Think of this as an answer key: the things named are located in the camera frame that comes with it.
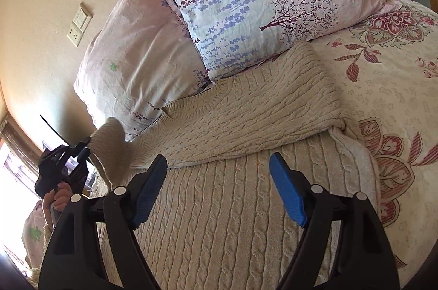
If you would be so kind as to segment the person's left hand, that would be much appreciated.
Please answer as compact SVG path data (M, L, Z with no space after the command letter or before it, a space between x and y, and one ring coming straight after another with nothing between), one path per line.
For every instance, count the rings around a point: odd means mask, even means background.
M42 209L45 217L45 222L50 230L53 231L53 218L51 211L56 210L62 213L73 196L71 187L66 182L61 182L57 186L57 190L52 190L43 198Z

